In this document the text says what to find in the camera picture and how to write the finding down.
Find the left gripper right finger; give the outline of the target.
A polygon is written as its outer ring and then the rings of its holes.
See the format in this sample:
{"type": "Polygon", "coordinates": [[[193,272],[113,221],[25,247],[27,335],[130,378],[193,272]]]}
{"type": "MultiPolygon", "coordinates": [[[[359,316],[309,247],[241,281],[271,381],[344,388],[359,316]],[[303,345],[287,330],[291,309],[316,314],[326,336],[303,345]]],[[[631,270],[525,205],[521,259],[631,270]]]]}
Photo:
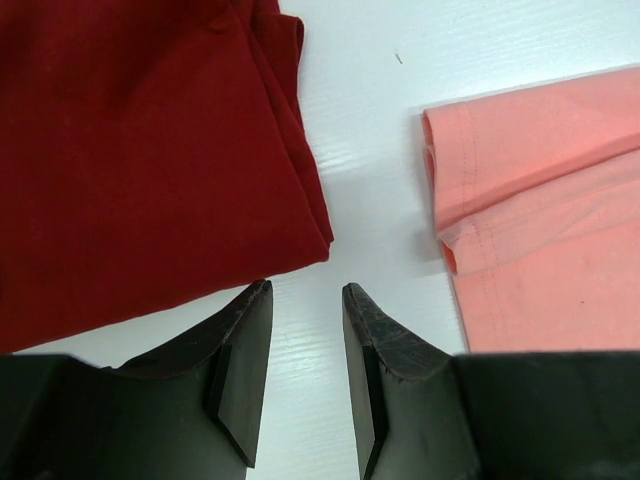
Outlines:
{"type": "Polygon", "coordinates": [[[635,351],[452,356],[350,283],[343,331],[363,479],[635,479],[635,351]]]}

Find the pink t-shirt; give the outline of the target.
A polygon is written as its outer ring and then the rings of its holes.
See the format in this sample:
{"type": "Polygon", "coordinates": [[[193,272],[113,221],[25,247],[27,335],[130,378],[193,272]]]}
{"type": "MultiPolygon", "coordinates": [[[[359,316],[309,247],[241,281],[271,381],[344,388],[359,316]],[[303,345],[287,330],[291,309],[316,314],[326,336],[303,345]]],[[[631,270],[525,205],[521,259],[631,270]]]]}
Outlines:
{"type": "Polygon", "coordinates": [[[469,348],[637,348],[638,69],[430,108],[423,125],[469,348]]]}

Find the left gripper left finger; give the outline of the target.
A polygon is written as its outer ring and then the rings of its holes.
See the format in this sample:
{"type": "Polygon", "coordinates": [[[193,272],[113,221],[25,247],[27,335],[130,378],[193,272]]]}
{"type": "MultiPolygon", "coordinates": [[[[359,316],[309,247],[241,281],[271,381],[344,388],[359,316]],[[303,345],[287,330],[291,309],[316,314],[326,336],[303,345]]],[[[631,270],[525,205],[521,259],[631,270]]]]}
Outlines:
{"type": "Polygon", "coordinates": [[[68,355],[1,359],[5,479],[242,479],[256,463],[273,289],[117,368],[68,355]]]}

